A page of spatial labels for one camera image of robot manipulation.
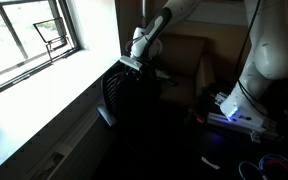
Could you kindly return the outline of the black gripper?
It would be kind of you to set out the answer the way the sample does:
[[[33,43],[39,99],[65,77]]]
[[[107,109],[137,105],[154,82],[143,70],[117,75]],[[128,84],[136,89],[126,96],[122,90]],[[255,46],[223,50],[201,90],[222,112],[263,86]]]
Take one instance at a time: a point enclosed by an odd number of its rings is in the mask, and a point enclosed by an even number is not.
[[[127,79],[134,81],[142,81],[145,79],[145,73],[142,70],[138,71],[129,66],[124,67],[124,74]]]

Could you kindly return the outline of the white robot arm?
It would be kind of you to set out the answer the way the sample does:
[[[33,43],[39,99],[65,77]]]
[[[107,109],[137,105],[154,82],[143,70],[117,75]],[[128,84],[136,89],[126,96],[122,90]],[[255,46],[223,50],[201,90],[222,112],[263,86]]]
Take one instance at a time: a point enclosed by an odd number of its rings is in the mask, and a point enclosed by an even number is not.
[[[275,80],[288,78],[288,0],[243,0],[251,49],[239,79],[219,107],[228,125],[260,134],[275,130],[259,98]],[[130,54],[120,61],[139,71],[158,50],[164,29],[178,24],[197,9],[201,0],[168,0],[148,26],[134,31]]]

